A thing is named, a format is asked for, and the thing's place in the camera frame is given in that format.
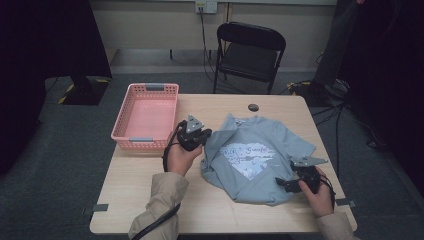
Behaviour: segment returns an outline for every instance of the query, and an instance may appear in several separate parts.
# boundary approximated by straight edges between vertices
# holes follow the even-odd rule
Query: person
[[[146,205],[146,211],[133,220],[128,232],[130,239],[133,239],[141,230],[181,203],[189,185],[185,175],[192,166],[194,159],[202,153],[202,147],[200,145],[188,152],[174,139],[168,155],[168,172],[153,176],[150,201]],[[318,167],[317,170],[325,178],[324,172]],[[303,181],[299,181],[299,186],[317,217],[318,227],[325,239],[357,239],[353,236],[346,215],[334,213],[330,191],[325,184],[321,184],[317,194],[312,193]],[[178,238],[178,234],[178,215],[174,215],[142,239],[174,240]]]
[[[325,173],[319,167],[316,168],[323,180],[326,181]],[[306,185],[306,183],[302,180],[299,181],[299,186],[308,199],[312,211],[317,217],[318,228],[325,239],[358,239],[353,235],[353,231],[346,214],[334,212],[331,193],[328,186],[321,184],[316,194],[312,193],[308,185]]]

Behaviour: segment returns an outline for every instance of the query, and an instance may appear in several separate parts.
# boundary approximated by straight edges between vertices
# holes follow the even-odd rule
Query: black folding chair
[[[213,93],[216,92],[218,72],[261,81],[271,93],[286,40],[277,31],[240,22],[228,22],[218,27],[218,52]]]

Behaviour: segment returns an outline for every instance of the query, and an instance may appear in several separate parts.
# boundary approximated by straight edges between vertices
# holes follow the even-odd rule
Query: hand
[[[319,167],[316,168],[320,175],[325,176],[325,173]],[[314,194],[311,189],[309,189],[308,185],[302,180],[299,181],[299,186],[300,189],[302,189],[302,191],[305,193],[305,196],[317,217],[323,217],[334,213],[333,205],[331,202],[331,193],[328,186],[326,186],[324,183],[321,183],[317,194]]]
[[[203,145],[199,145],[196,149],[189,152],[181,147],[176,137],[172,144],[168,154],[168,172],[178,173],[184,177],[191,165],[193,165],[194,159],[202,153]]]

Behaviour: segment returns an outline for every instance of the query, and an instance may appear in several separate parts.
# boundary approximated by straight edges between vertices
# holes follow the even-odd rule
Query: chair backrest
[[[217,37],[219,44],[224,40],[282,52],[286,48],[286,40],[279,32],[247,23],[223,23],[218,27]]]

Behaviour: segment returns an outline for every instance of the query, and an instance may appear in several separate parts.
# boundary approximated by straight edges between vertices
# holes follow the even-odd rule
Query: power outlet
[[[206,1],[196,1],[194,2],[194,11],[200,13],[199,9],[203,9],[203,13],[206,12]]]
[[[194,3],[195,12],[200,13],[199,9],[202,9],[203,13],[216,14],[218,11],[217,1],[196,1]]]
[[[216,13],[218,11],[218,3],[214,1],[206,2],[206,13]]]

